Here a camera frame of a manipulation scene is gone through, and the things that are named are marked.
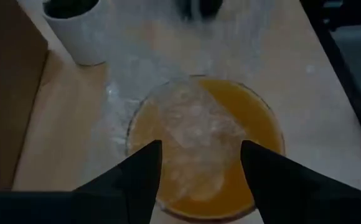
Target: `black object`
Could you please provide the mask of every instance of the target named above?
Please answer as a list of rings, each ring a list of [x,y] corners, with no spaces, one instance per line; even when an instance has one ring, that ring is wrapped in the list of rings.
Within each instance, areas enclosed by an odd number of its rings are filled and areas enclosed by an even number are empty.
[[[361,87],[351,72],[331,32],[343,26],[361,25],[361,0],[300,0],[329,61],[340,80],[361,125]]]
[[[176,6],[179,10],[180,16],[186,20],[194,20],[193,17],[193,3],[198,2],[198,10],[201,18],[204,21],[209,21],[218,14],[220,7],[222,6],[223,0],[175,0]]]
[[[161,159],[153,141],[73,192],[0,192],[0,223],[147,224]],[[241,164],[266,224],[361,223],[360,190],[251,141],[241,145]]]
[[[48,0],[44,3],[45,13],[53,18],[68,19],[91,10],[99,0]]]
[[[241,145],[241,163],[265,224],[361,223],[360,190],[251,141]]]
[[[153,141],[73,192],[0,192],[0,223],[149,223],[160,175]]]

